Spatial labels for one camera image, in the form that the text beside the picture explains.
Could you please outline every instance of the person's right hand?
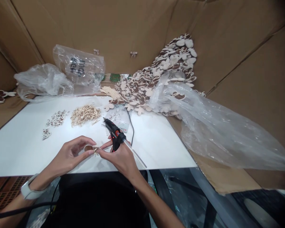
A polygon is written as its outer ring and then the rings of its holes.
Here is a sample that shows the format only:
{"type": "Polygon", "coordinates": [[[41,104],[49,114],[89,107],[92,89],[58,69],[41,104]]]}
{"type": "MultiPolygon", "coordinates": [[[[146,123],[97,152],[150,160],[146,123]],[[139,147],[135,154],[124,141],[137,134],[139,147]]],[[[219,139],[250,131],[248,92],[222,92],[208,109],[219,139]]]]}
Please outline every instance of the person's right hand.
{"type": "Polygon", "coordinates": [[[130,182],[132,182],[137,175],[140,175],[133,153],[124,143],[120,144],[119,148],[113,153],[108,153],[103,150],[112,144],[113,143],[110,140],[109,142],[103,144],[97,150],[97,152],[102,158],[111,162],[119,172],[121,172],[130,182]]]}

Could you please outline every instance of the smartwatch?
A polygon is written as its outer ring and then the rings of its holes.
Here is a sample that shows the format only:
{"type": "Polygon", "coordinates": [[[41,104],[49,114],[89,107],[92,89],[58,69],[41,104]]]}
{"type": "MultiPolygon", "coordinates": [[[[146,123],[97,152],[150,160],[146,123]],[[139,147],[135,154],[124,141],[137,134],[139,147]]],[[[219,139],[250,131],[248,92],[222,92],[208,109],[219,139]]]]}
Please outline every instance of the smartwatch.
{"type": "Polygon", "coordinates": [[[48,187],[42,191],[33,191],[29,188],[29,184],[38,176],[38,174],[35,174],[32,176],[27,182],[25,182],[24,185],[21,187],[21,194],[23,195],[25,200],[34,200],[39,198],[43,193],[46,192],[48,187]]]}

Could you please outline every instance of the power cord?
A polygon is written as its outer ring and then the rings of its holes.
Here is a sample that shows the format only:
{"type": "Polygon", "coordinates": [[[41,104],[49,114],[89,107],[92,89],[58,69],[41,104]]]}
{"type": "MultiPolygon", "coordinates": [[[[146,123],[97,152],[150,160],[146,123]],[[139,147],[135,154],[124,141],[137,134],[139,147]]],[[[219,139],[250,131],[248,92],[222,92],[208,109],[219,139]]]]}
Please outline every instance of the power cord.
{"type": "Polygon", "coordinates": [[[133,138],[134,138],[134,127],[133,127],[133,124],[132,124],[132,121],[131,121],[131,117],[130,117],[130,114],[129,114],[129,111],[127,110],[127,113],[128,113],[128,116],[129,116],[129,120],[130,120],[130,124],[131,124],[131,127],[133,129],[133,136],[132,136],[132,140],[131,140],[131,146],[133,146],[133,138]]]}
{"type": "MultiPolygon", "coordinates": [[[[53,202],[53,200],[54,200],[54,196],[55,196],[57,187],[58,187],[58,185],[60,184],[60,180],[59,180],[58,184],[56,185],[56,188],[55,188],[55,190],[54,190],[54,193],[53,193],[51,202],[53,202]]],[[[52,214],[52,212],[53,212],[53,209],[52,209],[52,206],[51,206],[51,207],[50,207],[50,214],[52,214]]]]}
{"type": "Polygon", "coordinates": [[[31,210],[38,208],[38,207],[52,206],[52,205],[56,205],[56,204],[57,204],[57,202],[43,202],[43,203],[35,204],[35,205],[29,206],[29,207],[23,207],[23,208],[16,209],[13,211],[3,212],[3,213],[0,213],[0,219],[5,218],[5,217],[9,217],[9,216],[13,216],[16,214],[20,214],[23,212],[31,211],[31,210]]]}

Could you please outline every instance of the clear plastic bag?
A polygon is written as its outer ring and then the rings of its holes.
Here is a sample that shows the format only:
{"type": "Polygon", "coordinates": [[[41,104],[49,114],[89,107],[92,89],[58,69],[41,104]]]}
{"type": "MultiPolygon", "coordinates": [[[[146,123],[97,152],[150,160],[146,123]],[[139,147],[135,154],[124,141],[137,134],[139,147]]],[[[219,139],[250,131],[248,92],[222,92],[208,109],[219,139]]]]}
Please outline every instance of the clear plastic bag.
{"type": "Polygon", "coordinates": [[[56,45],[53,49],[56,66],[74,84],[74,95],[91,95],[100,89],[105,76],[103,56],[56,45]]]}
{"type": "Polygon", "coordinates": [[[285,170],[285,148],[260,125],[185,84],[163,91],[179,106],[181,137],[193,152],[234,168],[285,170]],[[173,92],[186,97],[178,100],[173,92]]]}
{"type": "Polygon", "coordinates": [[[165,96],[163,91],[166,89],[167,86],[165,86],[165,83],[167,82],[168,79],[171,78],[186,78],[185,74],[180,71],[176,72],[171,72],[167,71],[164,73],[157,85],[156,88],[150,97],[150,100],[147,103],[147,106],[153,109],[153,112],[158,112],[158,113],[168,113],[171,111],[176,111],[178,109],[178,106],[175,105],[174,103],[171,103],[169,98],[165,96]]]}
{"type": "Polygon", "coordinates": [[[25,72],[14,75],[19,83],[17,93],[24,101],[30,94],[39,96],[72,95],[73,83],[53,64],[35,65],[25,72]]]}

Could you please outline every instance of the white table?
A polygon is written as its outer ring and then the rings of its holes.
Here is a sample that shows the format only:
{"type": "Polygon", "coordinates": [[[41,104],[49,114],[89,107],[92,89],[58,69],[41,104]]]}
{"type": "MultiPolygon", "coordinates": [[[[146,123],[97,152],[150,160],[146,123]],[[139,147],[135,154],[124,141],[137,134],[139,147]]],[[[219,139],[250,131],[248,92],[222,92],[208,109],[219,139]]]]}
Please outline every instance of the white table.
{"type": "MultiPolygon", "coordinates": [[[[0,176],[33,175],[41,172],[56,156],[62,145],[80,135],[92,138],[98,146],[107,142],[109,132],[102,125],[103,106],[109,97],[52,98],[47,102],[29,103],[0,130],[0,176]],[[102,117],[93,126],[71,127],[72,111],[85,104],[96,104],[102,117]],[[62,110],[70,111],[62,126],[51,128],[52,135],[42,140],[47,119],[62,110]]],[[[164,116],[153,112],[138,116],[132,113],[135,129],[133,148],[147,169],[196,167],[196,163],[164,116]]],[[[126,133],[131,141],[133,131],[126,133]]],[[[142,165],[136,161],[139,169],[142,165]]],[[[90,156],[71,173],[116,171],[100,156],[90,156]]]]}

